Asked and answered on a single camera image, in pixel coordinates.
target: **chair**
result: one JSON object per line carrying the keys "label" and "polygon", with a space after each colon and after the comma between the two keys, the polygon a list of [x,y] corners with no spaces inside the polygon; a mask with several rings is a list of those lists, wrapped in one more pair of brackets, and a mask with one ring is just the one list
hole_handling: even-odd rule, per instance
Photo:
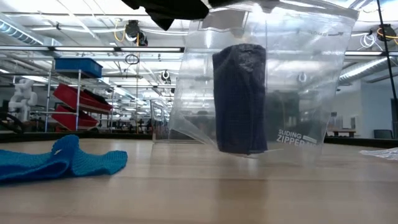
{"label": "chair", "polygon": [[386,129],[375,129],[373,130],[374,138],[376,139],[393,139],[392,131]]}

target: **dark blue cloth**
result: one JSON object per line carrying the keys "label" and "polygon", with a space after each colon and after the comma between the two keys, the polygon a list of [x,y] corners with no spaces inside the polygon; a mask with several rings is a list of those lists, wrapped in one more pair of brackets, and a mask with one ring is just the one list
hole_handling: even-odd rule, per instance
{"label": "dark blue cloth", "polygon": [[266,151],[266,50],[232,45],[213,55],[213,69],[218,149],[238,154]]}
{"label": "dark blue cloth", "polygon": [[68,135],[59,139],[51,152],[45,154],[0,150],[0,181],[111,175],[126,166],[126,162],[124,151],[87,154],[79,148],[79,138]]}

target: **blue container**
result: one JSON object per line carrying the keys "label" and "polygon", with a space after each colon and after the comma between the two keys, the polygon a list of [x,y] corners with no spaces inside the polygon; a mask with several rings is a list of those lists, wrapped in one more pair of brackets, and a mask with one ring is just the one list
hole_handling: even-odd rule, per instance
{"label": "blue container", "polygon": [[82,78],[102,78],[102,66],[91,58],[56,58],[55,71],[68,77],[78,78],[78,71]]}

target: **ziplock bag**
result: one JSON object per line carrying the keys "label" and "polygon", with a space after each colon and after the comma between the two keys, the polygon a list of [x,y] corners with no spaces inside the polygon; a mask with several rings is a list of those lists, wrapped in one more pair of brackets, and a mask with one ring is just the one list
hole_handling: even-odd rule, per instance
{"label": "ziplock bag", "polygon": [[211,9],[190,24],[170,129],[223,152],[314,159],[357,17],[311,0]]}

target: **wooden table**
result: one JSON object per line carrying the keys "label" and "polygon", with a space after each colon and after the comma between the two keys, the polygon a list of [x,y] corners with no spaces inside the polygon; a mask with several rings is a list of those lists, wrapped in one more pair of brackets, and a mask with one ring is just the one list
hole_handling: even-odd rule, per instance
{"label": "wooden table", "polygon": [[[52,142],[0,144],[45,152]],[[199,144],[82,139],[126,150],[114,176],[0,187],[0,223],[375,224],[398,222],[398,162],[326,145],[315,169],[236,157]]]}

